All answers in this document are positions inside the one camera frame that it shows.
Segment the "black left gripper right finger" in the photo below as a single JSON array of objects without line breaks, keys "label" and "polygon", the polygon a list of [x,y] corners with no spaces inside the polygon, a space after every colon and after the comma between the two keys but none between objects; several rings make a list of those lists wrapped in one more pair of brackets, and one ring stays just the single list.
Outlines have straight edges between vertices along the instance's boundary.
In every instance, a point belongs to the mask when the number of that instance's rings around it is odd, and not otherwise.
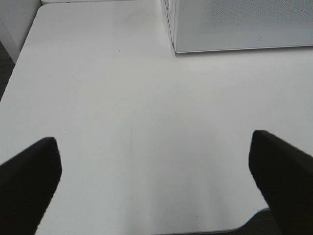
[{"label": "black left gripper right finger", "polygon": [[265,130],[252,134],[248,167],[281,233],[313,233],[313,158]]}]

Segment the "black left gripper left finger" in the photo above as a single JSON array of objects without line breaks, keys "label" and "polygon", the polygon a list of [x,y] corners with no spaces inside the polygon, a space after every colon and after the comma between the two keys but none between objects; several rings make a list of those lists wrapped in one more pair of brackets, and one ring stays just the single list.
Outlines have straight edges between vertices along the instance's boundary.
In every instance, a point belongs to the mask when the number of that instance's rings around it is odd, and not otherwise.
[{"label": "black left gripper left finger", "polygon": [[61,175],[54,137],[42,138],[1,164],[0,233],[35,234]]}]

